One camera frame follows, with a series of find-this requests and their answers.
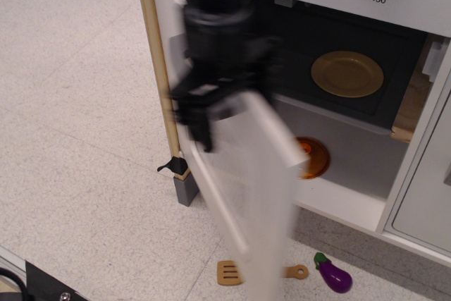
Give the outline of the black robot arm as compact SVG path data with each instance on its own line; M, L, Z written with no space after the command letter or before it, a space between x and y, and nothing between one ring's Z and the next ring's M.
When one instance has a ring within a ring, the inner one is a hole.
M256 90L266 100L280 67L280 40L254 29L258 0L187 0L183 22L192 67L170 91L174 116L205 152L214 148L210 109L226 97Z

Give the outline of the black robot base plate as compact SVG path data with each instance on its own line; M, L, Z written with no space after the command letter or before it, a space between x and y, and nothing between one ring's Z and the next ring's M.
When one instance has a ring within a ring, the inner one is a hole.
M25 262L25 271L27 290L33 300L87 301L78 291L28 261Z

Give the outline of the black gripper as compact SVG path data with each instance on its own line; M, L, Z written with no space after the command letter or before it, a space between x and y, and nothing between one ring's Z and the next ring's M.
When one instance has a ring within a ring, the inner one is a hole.
M186 11L186 57L191 69L170 91L174 118L187 126L205 152L211 152L207 107L239 90L252 89L270 101L280 67L280 39L253 30L251 13Z

